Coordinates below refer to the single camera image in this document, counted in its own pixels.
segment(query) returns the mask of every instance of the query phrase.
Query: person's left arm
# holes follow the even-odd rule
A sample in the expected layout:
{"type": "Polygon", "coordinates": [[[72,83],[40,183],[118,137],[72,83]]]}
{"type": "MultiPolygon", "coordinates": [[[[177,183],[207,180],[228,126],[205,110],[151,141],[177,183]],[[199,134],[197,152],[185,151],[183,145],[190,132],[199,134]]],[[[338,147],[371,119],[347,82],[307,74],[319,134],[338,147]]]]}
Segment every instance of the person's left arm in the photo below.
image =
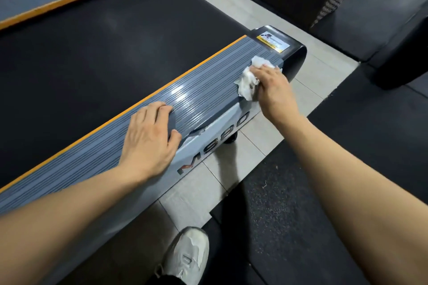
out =
{"type": "Polygon", "coordinates": [[[155,102],[132,115],[117,167],[0,217],[0,284],[37,284],[93,220],[166,169],[181,140],[168,139],[171,110],[155,102]]]}

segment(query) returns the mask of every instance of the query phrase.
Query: treadmill foot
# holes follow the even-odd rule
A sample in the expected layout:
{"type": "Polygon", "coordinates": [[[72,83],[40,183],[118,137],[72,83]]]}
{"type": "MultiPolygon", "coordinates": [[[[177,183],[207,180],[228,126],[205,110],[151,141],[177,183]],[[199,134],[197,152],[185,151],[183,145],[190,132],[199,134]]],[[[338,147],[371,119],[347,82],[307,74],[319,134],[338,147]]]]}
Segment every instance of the treadmill foot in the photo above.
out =
{"type": "Polygon", "coordinates": [[[235,132],[231,136],[229,136],[229,138],[226,141],[224,141],[224,143],[231,144],[236,141],[237,137],[238,137],[238,132],[235,132]]]}

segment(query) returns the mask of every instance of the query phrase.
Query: gray ridged side rail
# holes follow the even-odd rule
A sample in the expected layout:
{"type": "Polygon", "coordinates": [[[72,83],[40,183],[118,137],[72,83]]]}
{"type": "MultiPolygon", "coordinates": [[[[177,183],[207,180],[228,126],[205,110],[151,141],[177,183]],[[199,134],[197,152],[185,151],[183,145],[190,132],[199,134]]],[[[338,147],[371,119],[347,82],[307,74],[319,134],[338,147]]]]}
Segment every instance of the gray ridged side rail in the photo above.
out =
{"type": "Polygon", "coordinates": [[[0,194],[0,214],[116,166],[131,115],[151,102],[172,105],[175,128],[183,136],[189,135],[200,122],[238,101],[238,87],[233,82],[254,55],[283,65],[279,56],[245,37],[5,190],[0,194]]]}

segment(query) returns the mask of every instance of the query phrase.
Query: forearm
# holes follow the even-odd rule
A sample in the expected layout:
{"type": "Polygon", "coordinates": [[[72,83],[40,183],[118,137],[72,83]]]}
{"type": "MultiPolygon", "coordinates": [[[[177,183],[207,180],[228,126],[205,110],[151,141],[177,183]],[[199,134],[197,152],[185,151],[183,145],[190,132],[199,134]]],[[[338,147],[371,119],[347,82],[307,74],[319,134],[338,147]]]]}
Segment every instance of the forearm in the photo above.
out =
{"type": "Polygon", "coordinates": [[[0,218],[0,284],[36,284],[65,247],[132,191],[136,179],[114,168],[0,218]]]}
{"type": "Polygon", "coordinates": [[[361,162],[306,118],[279,130],[339,236],[377,283],[428,279],[428,207],[361,162]]]}

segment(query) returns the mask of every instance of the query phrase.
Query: pant leg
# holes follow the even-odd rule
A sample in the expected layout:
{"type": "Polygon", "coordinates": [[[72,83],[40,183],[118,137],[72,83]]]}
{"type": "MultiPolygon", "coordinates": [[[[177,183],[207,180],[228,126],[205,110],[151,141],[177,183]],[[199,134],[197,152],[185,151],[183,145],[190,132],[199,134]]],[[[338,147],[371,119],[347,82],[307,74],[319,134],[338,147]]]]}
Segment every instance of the pant leg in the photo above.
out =
{"type": "Polygon", "coordinates": [[[153,276],[151,277],[146,285],[186,285],[181,279],[171,276],[171,275],[165,275],[161,276],[160,278],[153,276]]]}

